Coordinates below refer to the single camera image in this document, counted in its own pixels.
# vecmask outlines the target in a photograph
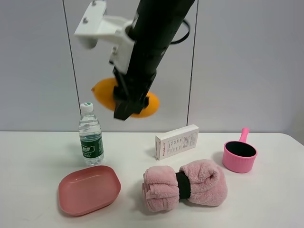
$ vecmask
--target water bottle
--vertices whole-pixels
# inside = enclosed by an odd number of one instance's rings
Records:
[[[103,140],[99,121],[93,112],[93,104],[82,103],[80,111],[79,136],[85,162],[88,166],[102,165],[104,164]]]

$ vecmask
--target pink towel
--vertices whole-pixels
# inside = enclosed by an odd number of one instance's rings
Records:
[[[180,172],[190,184],[192,203],[218,206],[227,197],[227,186],[223,170],[211,160],[198,160],[184,165]],[[142,193],[150,211],[174,209],[180,199],[180,189],[174,170],[169,166],[154,166],[143,175]]]
[[[171,210],[179,203],[179,188],[174,169],[154,166],[143,175],[142,193],[150,211]]]
[[[198,160],[180,168],[189,178],[192,203],[218,206],[227,197],[228,189],[223,170],[211,160]]]

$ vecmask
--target white table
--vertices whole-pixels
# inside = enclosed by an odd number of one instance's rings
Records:
[[[258,150],[253,170],[224,169],[228,197],[219,207],[181,202],[150,213],[142,201],[143,173],[154,165],[212,159],[221,165],[223,144],[236,133],[200,133],[195,149],[156,161],[154,133],[104,133],[107,165],[122,190],[109,207],[82,217],[62,213],[57,187],[84,168],[78,133],[0,132],[1,228],[299,228],[304,227],[304,146],[279,133],[251,133]]]

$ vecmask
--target black elastic band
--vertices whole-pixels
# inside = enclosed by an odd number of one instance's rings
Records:
[[[183,22],[183,23],[187,26],[187,28],[188,28],[187,34],[186,34],[183,38],[181,38],[181,39],[179,39],[179,40],[172,41],[172,42],[170,43],[170,45],[171,45],[171,44],[179,44],[179,43],[185,41],[185,40],[188,38],[188,36],[190,35],[190,24],[189,24],[189,22],[186,21],[185,19],[184,19],[182,22]]]
[[[176,180],[178,182],[178,187],[180,189],[180,200],[189,199],[191,196],[191,186],[188,177],[184,172],[177,172]]]

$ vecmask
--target pink soap dish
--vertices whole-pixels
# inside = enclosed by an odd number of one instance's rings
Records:
[[[60,208],[67,214],[80,216],[113,203],[121,184],[108,166],[94,166],[67,175],[59,184]]]

